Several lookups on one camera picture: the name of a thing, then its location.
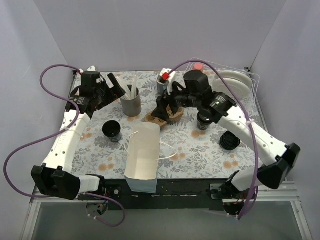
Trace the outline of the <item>dark takeout coffee cup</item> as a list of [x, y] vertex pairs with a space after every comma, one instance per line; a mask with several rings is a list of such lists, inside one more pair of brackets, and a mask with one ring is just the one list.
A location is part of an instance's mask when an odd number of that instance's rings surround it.
[[207, 130], [213, 121], [200, 113], [197, 114], [197, 128], [201, 131]]

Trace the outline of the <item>white blue paper bag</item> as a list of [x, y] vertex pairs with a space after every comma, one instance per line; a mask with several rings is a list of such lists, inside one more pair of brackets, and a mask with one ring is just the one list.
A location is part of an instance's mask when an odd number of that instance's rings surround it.
[[172, 148], [161, 141], [160, 126], [150, 122], [140, 122], [133, 127], [128, 136], [128, 148], [124, 178], [132, 192], [155, 194], [158, 184], [159, 161], [175, 156], [160, 157], [161, 144]]

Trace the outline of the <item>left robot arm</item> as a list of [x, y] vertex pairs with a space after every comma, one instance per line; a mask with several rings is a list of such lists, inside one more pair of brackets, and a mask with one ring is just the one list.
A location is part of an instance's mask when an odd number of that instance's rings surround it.
[[113, 73], [105, 79], [100, 72], [84, 71], [81, 84], [69, 95], [58, 135], [41, 166], [34, 166], [31, 177], [43, 195], [74, 200], [89, 192], [95, 200], [106, 196], [104, 177], [96, 174], [72, 174], [74, 155], [94, 112], [101, 110], [125, 95]]

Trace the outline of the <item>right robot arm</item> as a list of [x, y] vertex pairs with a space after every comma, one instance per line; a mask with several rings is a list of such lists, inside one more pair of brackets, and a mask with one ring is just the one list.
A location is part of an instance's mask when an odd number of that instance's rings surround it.
[[262, 164], [233, 173], [223, 184], [222, 189], [230, 198], [239, 198], [251, 187], [278, 189], [295, 166], [300, 147], [295, 143], [286, 144], [263, 130], [239, 103], [222, 92], [213, 91], [208, 76], [200, 70], [188, 71], [183, 80], [184, 86], [174, 81], [171, 91], [165, 90], [157, 98], [151, 115], [167, 122], [168, 108], [173, 114], [180, 108], [196, 108], [199, 119], [225, 128], [255, 152]]

